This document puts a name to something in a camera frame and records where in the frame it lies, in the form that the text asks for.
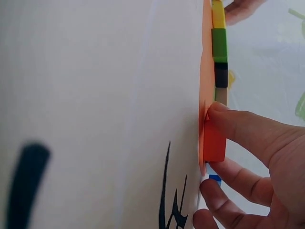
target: yellow block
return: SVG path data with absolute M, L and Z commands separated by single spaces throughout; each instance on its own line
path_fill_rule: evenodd
M 221 0 L 212 0 L 213 28 L 225 29 L 224 5 Z

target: yellow object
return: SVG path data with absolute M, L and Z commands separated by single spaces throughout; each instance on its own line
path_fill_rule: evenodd
M 229 70 L 228 89 L 232 88 L 232 84 L 235 82 L 236 77 L 232 70 Z
M 225 29 L 224 5 L 221 0 L 212 0 L 213 28 Z

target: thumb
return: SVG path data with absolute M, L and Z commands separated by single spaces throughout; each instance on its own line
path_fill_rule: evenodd
M 269 167 L 273 156 L 305 134 L 305 128 L 282 124 L 247 111 L 234 111 L 214 103 L 208 115 L 228 139 L 249 150 Z

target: plastic block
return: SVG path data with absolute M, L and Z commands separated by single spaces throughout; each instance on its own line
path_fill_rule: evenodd
M 228 87 L 228 63 L 215 63 L 215 86 L 226 88 Z
M 215 101 L 228 105 L 228 88 L 216 88 Z
M 221 0 L 212 0 L 213 28 L 225 29 L 224 5 Z
M 203 131 L 203 160 L 207 162 L 224 161 L 226 138 L 217 130 L 212 121 L 205 121 Z
M 215 181 L 217 181 L 219 186 L 221 185 L 221 178 L 218 175 L 210 175 L 209 179 L 215 180 Z
M 212 29 L 213 59 L 216 63 L 228 63 L 225 29 Z

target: black ink drawing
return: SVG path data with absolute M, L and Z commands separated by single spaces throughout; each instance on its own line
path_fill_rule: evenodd
M 39 143 L 28 144 L 21 150 L 10 189 L 6 229 L 28 227 L 32 205 L 50 156 L 49 149 Z
M 181 214 L 181 211 L 182 211 L 182 206 L 183 206 L 183 199 L 184 199 L 187 175 L 185 175 L 184 187 L 183 187 L 183 193 L 182 193 L 182 197 L 181 197 L 180 208 L 178 209 L 177 189 L 176 189 L 175 197 L 174 197 L 174 200 L 173 200 L 172 213 L 170 215 L 170 218 L 169 218 L 168 222 L 165 223 L 165 189 L 166 189 L 167 166 L 168 166 L 170 148 L 171 148 L 171 142 L 169 142 L 168 149 L 167 149 L 167 155 L 166 155 L 166 161 L 165 161 L 165 169 L 164 169 L 164 175 L 163 175 L 163 187 L 162 187 L 160 209 L 159 209 L 159 229 L 169 229 L 170 225 L 171 225 L 171 222 L 172 222 L 173 216 L 174 216 L 174 218 L 176 220 L 176 223 L 177 223 L 176 229 L 178 229 L 179 227 L 184 229 L 188 215 L 183 216 Z

